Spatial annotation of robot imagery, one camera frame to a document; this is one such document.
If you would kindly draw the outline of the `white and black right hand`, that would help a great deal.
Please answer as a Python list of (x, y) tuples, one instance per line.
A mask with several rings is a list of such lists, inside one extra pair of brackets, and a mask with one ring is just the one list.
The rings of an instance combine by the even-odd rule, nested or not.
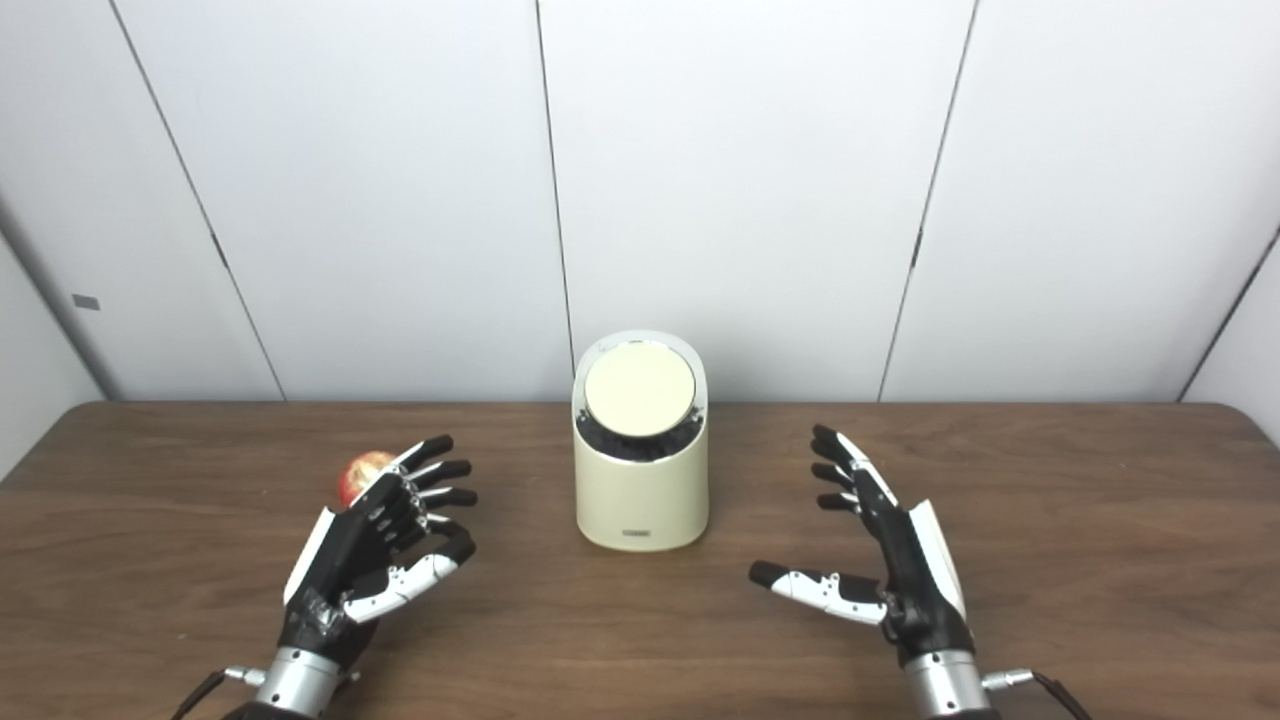
[(823, 574), (755, 561), (749, 579), (792, 601), (854, 623), (878, 626), (900, 665), (933, 653), (975, 653), (954, 561), (929, 501), (905, 509), (872, 460), (845, 434), (817, 424), (812, 474), (837, 484), (820, 495), (824, 510), (850, 512), (879, 546), (884, 580)]

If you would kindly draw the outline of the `white and black left hand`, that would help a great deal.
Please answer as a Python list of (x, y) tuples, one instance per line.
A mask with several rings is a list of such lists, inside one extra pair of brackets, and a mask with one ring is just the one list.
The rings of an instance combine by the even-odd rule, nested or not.
[(436, 514), (471, 507), (477, 493), (451, 487), (467, 460), (448, 460), (451, 436), (424, 439), (383, 465), (344, 509), (324, 509), (283, 594), (282, 648), (314, 653), (340, 673), (356, 665), (383, 616), (466, 564), (470, 532)]

